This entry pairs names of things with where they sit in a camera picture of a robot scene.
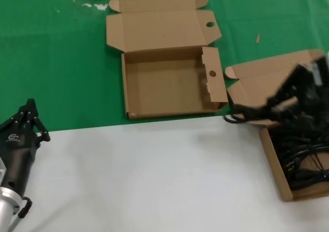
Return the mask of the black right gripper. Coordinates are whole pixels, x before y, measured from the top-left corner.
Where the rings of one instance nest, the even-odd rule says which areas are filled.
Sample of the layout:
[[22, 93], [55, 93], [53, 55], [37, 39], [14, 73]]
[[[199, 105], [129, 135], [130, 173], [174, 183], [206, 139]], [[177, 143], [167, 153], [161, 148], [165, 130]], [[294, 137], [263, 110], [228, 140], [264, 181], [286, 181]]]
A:
[[298, 64], [277, 92], [267, 99], [269, 119], [291, 119], [300, 114], [300, 106], [318, 106], [321, 86], [316, 81], [313, 71]]

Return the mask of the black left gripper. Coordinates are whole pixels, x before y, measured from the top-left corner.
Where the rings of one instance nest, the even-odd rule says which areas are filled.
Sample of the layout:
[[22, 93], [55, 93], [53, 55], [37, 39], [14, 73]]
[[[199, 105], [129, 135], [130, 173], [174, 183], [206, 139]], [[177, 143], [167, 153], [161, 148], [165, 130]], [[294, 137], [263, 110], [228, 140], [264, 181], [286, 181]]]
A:
[[50, 135], [39, 119], [35, 100], [30, 98], [1, 124], [1, 159], [6, 167], [2, 187], [17, 194], [25, 193], [36, 151], [42, 141], [49, 142]]

